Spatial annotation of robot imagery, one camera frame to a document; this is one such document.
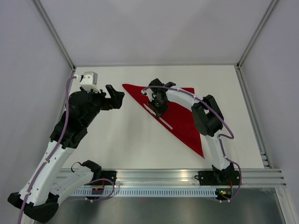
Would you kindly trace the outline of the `red cloth napkin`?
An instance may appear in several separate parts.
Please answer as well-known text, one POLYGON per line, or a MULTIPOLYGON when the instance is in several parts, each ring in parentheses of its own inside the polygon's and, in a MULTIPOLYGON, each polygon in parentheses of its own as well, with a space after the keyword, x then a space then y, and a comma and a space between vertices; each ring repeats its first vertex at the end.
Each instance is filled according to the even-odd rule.
POLYGON ((192 151, 204 157, 200 133, 197 131, 191 111, 177 103, 169 102, 168 110, 158 118, 149 105, 149 100, 141 94, 143 86, 123 84, 127 93, 149 113, 157 122, 168 130, 178 140, 188 146, 192 151))

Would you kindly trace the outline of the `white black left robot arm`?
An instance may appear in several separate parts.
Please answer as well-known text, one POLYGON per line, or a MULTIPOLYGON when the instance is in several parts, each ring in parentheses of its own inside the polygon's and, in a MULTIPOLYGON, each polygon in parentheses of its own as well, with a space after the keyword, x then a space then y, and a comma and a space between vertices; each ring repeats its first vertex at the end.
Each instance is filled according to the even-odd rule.
POLYGON ((62 166, 87 135, 88 126, 99 112, 121 108, 124 92, 116 91, 109 84, 106 89, 109 97, 103 90, 86 91, 83 87, 66 95, 66 110, 54 127, 37 169, 25 187, 11 193, 7 199, 20 209, 21 215, 44 224, 54 217, 60 204, 76 189, 87 183, 96 185, 109 181, 102 175, 99 164, 87 160, 69 177, 54 184, 62 166))

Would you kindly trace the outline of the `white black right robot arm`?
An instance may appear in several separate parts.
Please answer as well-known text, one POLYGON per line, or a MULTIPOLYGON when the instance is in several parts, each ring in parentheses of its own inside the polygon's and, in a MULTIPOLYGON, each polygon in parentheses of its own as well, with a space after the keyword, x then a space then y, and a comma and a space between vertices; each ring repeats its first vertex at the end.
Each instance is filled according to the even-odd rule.
POLYGON ((236 162, 227 157, 222 143, 223 137, 233 139, 234 135, 225 123, 213 96, 199 98, 173 82, 163 84, 157 78, 142 89, 141 93, 148 97, 149 105, 158 118, 168 110, 169 102, 191 111, 195 127, 206 138, 212 156, 212 182, 225 185, 240 181, 241 172, 235 170, 236 162))

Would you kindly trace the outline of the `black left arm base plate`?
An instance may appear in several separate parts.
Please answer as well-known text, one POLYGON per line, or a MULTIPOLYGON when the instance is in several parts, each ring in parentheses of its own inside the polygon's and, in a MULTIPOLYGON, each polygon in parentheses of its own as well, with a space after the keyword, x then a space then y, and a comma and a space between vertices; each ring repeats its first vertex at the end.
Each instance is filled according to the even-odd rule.
POLYGON ((98 174, 95 174, 93 176, 93 181, 101 179, 100 181, 97 182, 93 182, 92 185, 98 185, 98 186, 112 186, 112 184, 108 181, 102 180, 102 179, 108 179, 111 182, 113 182, 113 184, 115 184, 116 179, 117 179, 117 171, 115 170, 102 170, 101 172, 99 172, 98 174))

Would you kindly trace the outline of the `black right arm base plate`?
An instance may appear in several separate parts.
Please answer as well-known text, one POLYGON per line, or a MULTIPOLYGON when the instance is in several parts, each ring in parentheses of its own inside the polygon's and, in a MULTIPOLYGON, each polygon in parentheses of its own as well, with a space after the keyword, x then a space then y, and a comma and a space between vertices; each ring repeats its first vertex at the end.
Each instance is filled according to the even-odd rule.
POLYGON ((237 186, 240 184, 240 174, 238 171, 229 173, 214 171, 199 171, 194 176, 199 181, 200 186, 237 186))

